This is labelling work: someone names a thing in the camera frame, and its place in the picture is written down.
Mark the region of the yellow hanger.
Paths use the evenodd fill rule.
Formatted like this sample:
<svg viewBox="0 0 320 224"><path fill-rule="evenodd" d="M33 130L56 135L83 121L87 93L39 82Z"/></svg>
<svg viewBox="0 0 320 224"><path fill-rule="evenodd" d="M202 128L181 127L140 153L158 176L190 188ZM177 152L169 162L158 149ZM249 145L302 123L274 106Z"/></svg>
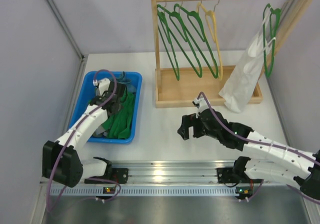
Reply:
<svg viewBox="0 0 320 224"><path fill-rule="evenodd" d="M206 7L202 4L201 1L198 2L196 5L196 11L199 12L200 10L202 10L204 13L206 25L208 27L211 39L215 44L216 51L217 51L218 60L216 60L214 54L211 57L213 66L215 68L215 72L213 73L213 75L215 79L218 79L219 81L221 81L223 78L223 61L221 56L220 44L218 40L216 13L214 12L214 10L206 9Z"/></svg>

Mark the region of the green tank top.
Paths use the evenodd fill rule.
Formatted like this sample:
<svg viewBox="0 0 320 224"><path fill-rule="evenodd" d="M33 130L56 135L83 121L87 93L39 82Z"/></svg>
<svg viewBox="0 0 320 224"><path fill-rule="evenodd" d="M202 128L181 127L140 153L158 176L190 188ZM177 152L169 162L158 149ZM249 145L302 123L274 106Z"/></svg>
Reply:
<svg viewBox="0 0 320 224"><path fill-rule="evenodd" d="M135 107L135 94L126 91L120 100L121 110L102 124L108 139L128 139Z"/></svg>

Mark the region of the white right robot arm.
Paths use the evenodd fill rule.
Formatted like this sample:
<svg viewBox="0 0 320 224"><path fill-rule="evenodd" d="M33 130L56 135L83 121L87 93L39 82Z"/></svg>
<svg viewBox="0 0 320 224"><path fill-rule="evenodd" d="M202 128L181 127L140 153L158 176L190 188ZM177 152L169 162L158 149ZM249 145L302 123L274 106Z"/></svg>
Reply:
<svg viewBox="0 0 320 224"><path fill-rule="evenodd" d="M183 140L211 137L226 148L243 153L234 162L233 176L238 182L268 180L298 189L316 202L320 200L320 153L294 149L273 141L251 127L229 122L218 111L183 115L177 133Z"/></svg>

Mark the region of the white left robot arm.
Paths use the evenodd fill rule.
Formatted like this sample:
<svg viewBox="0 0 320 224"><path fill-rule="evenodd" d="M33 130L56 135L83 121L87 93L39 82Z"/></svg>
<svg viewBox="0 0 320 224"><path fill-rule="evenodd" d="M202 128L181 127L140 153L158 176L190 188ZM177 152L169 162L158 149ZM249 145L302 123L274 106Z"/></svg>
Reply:
<svg viewBox="0 0 320 224"><path fill-rule="evenodd" d="M80 159L79 152L93 133L121 109L127 92L125 84L108 80L98 84L97 95L84 113L56 141L48 140L42 148L42 176L73 188L80 181L97 178L103 183L113 178L112 162L102 158Z"/></svg>

